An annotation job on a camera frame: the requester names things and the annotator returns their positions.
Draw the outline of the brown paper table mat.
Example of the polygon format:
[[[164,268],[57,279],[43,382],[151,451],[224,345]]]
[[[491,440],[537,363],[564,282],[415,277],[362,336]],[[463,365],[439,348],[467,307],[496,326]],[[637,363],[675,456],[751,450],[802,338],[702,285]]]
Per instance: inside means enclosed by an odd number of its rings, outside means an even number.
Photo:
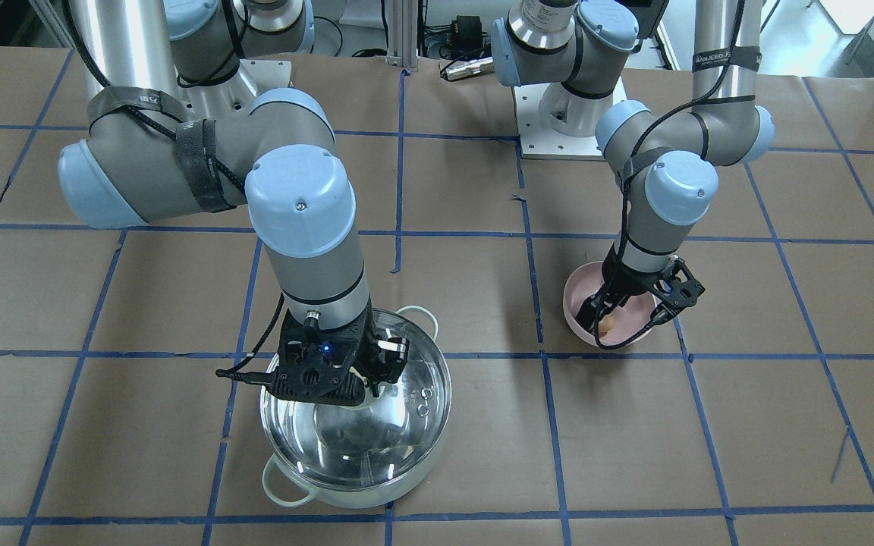
[[[385,507],[271,504],[258,390],[214,374],[278,300],[245,209],[84,227],[56,176],[79,58],[0,48],[0,545],[874,545],[874,80],[757,80],[775,144],[680,249],[706,293],[605,352],[562,291],[614,236],[606,166],[523,158],[493,77],[291,62],[375,305],[440,324],[434,470]]]

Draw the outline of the brown egg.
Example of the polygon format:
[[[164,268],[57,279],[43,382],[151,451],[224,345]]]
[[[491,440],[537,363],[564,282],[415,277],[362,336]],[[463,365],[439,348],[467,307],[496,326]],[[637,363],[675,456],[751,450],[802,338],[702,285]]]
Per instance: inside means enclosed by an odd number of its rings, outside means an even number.
[[[600,318],[599,321],[597,321],[596,334],[600,338],[603,338],[606,335],[608,335],[609,332],[613,331],[614,328],[616,328],[616,324],[617,324],[617,316],[615,314],[610,313],[610,314],[604,315],[602,318]]]

